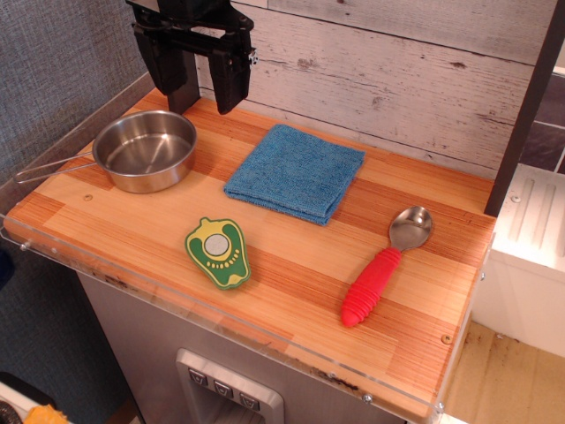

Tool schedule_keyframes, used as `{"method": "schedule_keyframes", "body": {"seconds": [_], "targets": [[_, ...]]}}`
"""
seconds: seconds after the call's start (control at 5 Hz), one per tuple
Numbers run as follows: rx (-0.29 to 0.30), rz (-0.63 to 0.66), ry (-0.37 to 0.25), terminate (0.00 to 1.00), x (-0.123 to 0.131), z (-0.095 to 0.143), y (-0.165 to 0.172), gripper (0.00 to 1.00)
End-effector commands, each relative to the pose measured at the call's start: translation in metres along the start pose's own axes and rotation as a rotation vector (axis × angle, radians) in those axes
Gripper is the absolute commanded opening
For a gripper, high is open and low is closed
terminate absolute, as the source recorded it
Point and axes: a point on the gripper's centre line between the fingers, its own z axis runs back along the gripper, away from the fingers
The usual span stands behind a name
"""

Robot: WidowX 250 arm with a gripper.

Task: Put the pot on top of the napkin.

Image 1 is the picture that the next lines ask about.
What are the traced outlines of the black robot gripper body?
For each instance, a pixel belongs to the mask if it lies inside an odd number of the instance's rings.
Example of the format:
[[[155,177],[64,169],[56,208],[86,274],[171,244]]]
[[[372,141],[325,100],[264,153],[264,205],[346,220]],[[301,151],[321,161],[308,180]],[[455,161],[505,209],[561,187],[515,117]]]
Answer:
[[[253,21],[229,1],[129,1],[134,29],[155,54],[161,49],[180,49],[208,57],[222,53],[228,63],[256,64],[251,44]]]

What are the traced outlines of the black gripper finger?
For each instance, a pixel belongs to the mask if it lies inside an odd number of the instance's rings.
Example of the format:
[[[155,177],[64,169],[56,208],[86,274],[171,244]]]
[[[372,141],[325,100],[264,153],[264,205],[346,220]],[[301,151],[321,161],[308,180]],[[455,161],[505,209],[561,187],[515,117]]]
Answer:
[[[187,81],[182,50],[172,45],[163,31],[135,24],[133,32],[155,87],[164,95],[172,95]]]
[[[213,48],[208,65],[218,112],[231,112],[249,92],[251,77],[251,43],[246,41],[233,49]]]

